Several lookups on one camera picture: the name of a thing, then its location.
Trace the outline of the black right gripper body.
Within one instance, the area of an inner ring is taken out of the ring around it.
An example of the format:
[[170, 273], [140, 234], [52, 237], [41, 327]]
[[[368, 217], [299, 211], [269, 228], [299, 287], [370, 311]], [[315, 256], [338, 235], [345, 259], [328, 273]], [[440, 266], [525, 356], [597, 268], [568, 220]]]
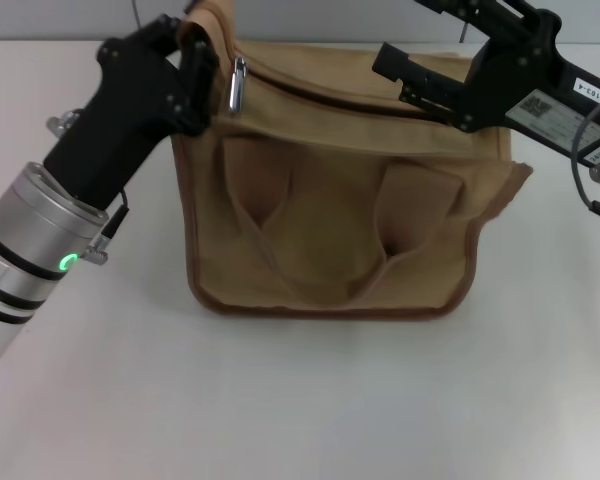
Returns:
[[484, 33], [461, 111], [466, 131], [516, 130], [589, 168], [600, 166], [600, 78], [566, 60], [556, 37], [562, 22], [545, 9], [529, 33]]

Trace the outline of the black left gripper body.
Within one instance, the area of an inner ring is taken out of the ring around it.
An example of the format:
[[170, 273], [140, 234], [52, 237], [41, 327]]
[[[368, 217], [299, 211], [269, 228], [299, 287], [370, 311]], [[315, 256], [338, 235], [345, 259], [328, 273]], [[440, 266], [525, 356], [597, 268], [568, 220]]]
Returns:
[[164, 138], [187, 135], [179, 68], [190, 40], [160, 55], [148, 47], [145, 27], [101, 45], [99, 87], [43, 161], [71, 197], [108, 207]]

